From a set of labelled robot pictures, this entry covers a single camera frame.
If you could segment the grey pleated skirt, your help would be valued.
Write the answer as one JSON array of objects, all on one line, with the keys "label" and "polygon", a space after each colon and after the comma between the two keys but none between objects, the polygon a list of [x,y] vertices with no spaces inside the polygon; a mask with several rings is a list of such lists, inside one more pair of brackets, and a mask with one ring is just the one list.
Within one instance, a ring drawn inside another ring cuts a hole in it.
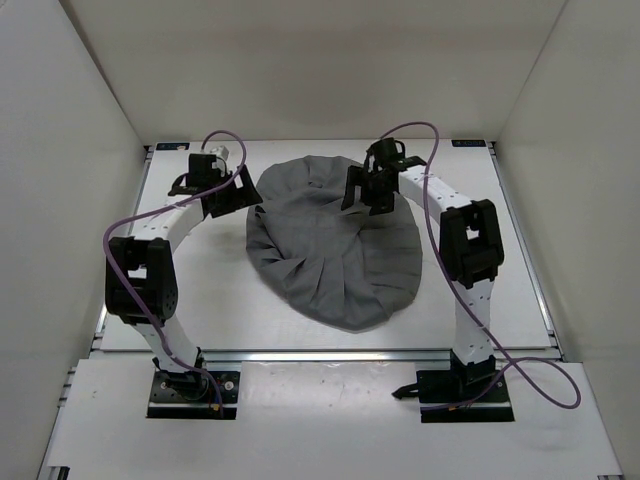
[{"label": "grey pleated skirt", "polygon": [[362,203],[342,209],[342,157],[305,156],[268,167],[263,201],[246,218],[246,252],[261,279],[291,308],[350,332],[387,322],[416,298],[423,249],[409,202],[372,216]]}]

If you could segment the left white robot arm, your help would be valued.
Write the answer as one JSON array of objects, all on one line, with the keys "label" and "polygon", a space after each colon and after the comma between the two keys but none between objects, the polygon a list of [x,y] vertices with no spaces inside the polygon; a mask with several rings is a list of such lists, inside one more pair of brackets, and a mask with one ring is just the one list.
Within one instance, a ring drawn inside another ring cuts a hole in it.
[{"label": "left white robot arm", "polygon": [[227,165],[228,149],[216,147],[189,155],[188,170],[173,182],[175,199],[137,218],[143,224],[127,237],[107,242],[107,311],[141,335],[155,354],[154,364],[174,375],[174,385],[188,398],[208,389],[209,373],[201,350],[177,318],[178,282],[173,255],[183,240],[207,219],[262,202],[246,165]]}]

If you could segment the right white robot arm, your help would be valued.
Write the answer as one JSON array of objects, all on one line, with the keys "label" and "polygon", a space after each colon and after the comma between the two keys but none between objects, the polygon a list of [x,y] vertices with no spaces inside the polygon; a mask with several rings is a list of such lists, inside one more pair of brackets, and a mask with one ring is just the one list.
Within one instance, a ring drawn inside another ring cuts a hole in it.
[{"label": "right white robot arm", "polygon": [[467,401],[483,390],[484,379],[495,370],[490,300],[504,247],[494,203],[470,199],[428,167],[420,157],[408,157],[403,142],[380,139],[366,150],[361,166],[348,168],[341,208],[361,202],[370,215],[387,214],[398,195],[422,204],[436,260],[456,298],[448,387]]}]

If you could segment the left blue table label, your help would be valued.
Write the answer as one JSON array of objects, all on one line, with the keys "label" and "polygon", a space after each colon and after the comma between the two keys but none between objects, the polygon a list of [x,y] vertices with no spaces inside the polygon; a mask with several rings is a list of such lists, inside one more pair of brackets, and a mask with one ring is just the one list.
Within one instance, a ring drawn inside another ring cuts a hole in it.
[{"label": "left blue table label", "polygon": [[189,148],[189,142],[159,142],[155,146],[156,151],[182,151]]}]

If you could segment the blue table label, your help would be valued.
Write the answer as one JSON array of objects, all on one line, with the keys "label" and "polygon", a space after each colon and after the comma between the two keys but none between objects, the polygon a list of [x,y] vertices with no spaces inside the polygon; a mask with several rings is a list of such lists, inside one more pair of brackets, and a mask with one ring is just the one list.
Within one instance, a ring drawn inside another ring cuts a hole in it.
[{"label": "blue table label", "polygon": [[482,139],[452,139],[454,148],[485,148],[486,142]]},{"label": "blue table label", "polygon": [[189,142],[159,142],[155,146],[156,151],[182,151],[189,148]]}]

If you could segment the right blue table label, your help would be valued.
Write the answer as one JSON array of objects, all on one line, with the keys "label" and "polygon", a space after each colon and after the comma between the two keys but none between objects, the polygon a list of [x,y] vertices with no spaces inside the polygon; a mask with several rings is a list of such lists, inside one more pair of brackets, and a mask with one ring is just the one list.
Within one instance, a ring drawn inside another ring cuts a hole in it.
[{"label": "right blue table label", "polygon": [[485,148],[486,142],[482,139],[452,139],[454,148]]}]

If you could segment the aluminium table rail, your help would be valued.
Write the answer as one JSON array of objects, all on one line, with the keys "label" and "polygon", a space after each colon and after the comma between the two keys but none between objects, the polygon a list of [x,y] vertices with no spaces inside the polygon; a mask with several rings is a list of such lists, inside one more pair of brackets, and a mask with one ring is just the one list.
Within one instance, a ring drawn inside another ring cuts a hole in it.
[{"label": "aluminium table rail", "polygon": [[448,361],[447,349],[416,350],[205,350],[209,362],[430,362]]}]

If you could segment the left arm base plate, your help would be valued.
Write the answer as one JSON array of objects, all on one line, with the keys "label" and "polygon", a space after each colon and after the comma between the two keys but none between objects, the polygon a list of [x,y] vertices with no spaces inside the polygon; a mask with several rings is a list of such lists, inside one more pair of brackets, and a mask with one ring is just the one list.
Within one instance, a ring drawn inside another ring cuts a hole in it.
[{"label": "left arm base plate", "polygon": [[156,369],[148,397],[146,417],[171,420],[235,420],[241,371],[224,367],[210,370],[215,380],[194,372],[169,373]]}]

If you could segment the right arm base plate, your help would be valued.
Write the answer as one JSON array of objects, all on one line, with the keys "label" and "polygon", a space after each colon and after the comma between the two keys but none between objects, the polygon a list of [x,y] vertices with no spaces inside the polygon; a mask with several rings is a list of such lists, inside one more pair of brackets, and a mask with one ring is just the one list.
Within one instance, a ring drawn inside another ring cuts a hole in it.
[{"label": "right arm base plate", "polygon": [[397,400],[419,400],[423,424],[509,423],[515,420],[503,375],[491,356],[468,365],[454,355],[446,370],[419,370],[416,381],[392,393]]}]

